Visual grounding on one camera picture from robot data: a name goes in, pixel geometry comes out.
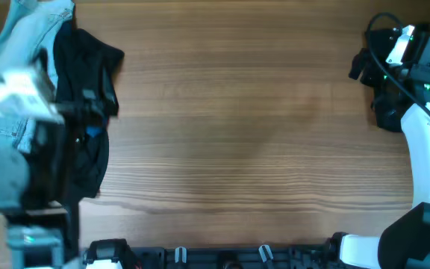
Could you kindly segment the black shorts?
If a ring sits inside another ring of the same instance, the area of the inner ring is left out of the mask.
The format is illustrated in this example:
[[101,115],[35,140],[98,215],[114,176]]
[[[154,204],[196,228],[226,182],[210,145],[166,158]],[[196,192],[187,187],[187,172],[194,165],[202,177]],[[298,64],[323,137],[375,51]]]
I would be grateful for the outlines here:
[[[428,23],[414,24],[414,26],[414,38],[419,31],[430,29]],[[416,46],[414,40],[412,40],[402,59],[403,64],[390,67],[385,60],[401,34],[402,29],[398,28],[384,28],[365,33],[366,49],[369,49],[375,63],[387,77],[391,75],[399,82],[403,82],[407,78],[409,69],[414,65],[414,47]],[[370,108],[375,114],[376,125],[385,131],[400,133],[402,131],[401,118],[407,108],[413,104],[413,101],[394,83],[383,88],[373,88],[373,92],[374,97]]]

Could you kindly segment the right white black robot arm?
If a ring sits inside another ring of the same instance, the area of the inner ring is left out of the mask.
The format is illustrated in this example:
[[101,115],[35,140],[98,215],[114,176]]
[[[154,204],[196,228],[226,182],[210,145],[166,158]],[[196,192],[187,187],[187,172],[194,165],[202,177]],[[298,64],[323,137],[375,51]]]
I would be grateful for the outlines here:
[[350,77],[374,90],[377,125],[405,136],[411,209],[379,236],[338,232],[322,260],[346,268],[430,268],[430,26],[368,30]]

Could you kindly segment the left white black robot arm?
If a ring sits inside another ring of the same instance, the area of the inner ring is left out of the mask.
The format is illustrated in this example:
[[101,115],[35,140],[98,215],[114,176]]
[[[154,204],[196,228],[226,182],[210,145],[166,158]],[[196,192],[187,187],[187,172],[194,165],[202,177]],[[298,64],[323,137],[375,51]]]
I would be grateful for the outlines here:
[[47,74],[35,66],[0,73],[0,117],[37,122],[29,153],[0,148],[0,214],[15,268],[141,268],[122,239],[79,247],[79,207],[70,199],[71,166],[88,126],[100,126],[118,111],[109,76],[80,102],[58,102]]

